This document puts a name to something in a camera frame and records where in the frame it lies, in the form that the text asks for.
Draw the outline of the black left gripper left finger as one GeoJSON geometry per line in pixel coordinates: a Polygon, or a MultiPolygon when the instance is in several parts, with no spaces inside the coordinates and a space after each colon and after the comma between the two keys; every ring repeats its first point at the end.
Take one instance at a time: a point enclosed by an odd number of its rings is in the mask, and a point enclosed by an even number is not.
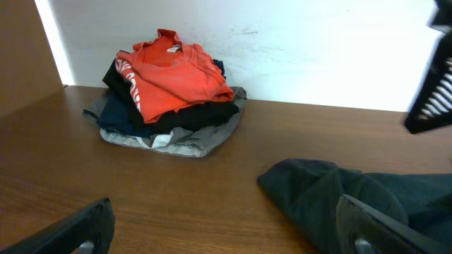
{"type": "Polygon", "coordinates": [[[114,237],[115,216],[109,198],[103,197],[74,214],[3,249],[3,254],[72,253],[84,243],[92,253],[105,254],[114,237]]]}

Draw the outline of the dark green t-shirt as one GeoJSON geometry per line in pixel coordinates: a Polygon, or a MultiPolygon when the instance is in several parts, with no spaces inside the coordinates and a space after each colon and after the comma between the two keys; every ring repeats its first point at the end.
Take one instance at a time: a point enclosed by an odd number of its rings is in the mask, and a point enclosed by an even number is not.
{"type": "Polygon", "coordinates": [[[285,159],[257,178],[321,253],[450,253],[451,175],[285,159]]]}

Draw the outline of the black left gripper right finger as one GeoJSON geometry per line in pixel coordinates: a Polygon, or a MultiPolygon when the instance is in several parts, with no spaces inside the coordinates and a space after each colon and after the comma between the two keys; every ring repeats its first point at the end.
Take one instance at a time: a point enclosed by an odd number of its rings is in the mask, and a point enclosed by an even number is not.
{"type": "Polygon", "coordinates": [[[373,207],[342,195],[336,207],[342,253],[441,254],[451,247],[412,230],[373,207]]]}

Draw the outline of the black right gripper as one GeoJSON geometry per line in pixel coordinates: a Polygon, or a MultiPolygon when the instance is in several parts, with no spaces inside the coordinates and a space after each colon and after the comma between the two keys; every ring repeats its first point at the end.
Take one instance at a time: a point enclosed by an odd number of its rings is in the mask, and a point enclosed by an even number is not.
{"type": "MultiPolygon", "coordinates": [[[[444,34],[451,32],[451,0],[434,0],[436,10],[428,27],[444,34]]],[[[405,128],[411,134],[451,125],[451,35],[436,46],[420,92],[408,113],[405,128]]]]}

